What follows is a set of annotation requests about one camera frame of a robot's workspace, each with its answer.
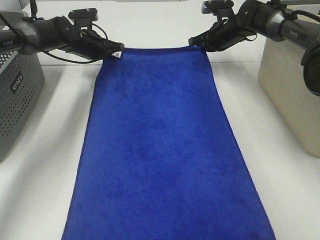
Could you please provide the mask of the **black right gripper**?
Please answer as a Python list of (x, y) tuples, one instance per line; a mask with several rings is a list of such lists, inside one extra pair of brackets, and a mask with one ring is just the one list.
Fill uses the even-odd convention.
[(252, 41), (248, 37), (255, 36), (252, 30), (236, 24), (233, 10), (214, 10), (213, 15), (217, 21), (208, 32), (190, 37), (189, 46), (198, 46), (202, 52), (215, 52), (215, 50), (226, 50), (242, 41)]

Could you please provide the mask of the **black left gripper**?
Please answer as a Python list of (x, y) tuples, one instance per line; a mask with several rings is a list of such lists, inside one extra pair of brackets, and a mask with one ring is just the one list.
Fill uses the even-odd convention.
[(65, 16), (51, 19), (57, 28), (62, 47), (59, 49), (87, 60), (100, 60), (116, 52), (123, 52), (121, 42), (107, 41), (94, 30), (81, 30), (71, 24)]

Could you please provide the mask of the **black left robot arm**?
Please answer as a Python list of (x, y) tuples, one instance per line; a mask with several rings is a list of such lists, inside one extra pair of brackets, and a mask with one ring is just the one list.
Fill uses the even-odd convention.
[(0, 32), (0, 51), (32, 55), (60, 50), (82, 57), (87, 63), (122, 52), (123, 43), (101, 37), (93, 30), (97, 20), (96, 8), (76, 9), (68, 16), (51, 19), (29, 17), (22, 11), (2, 11), (0, 24), (9, 29)]

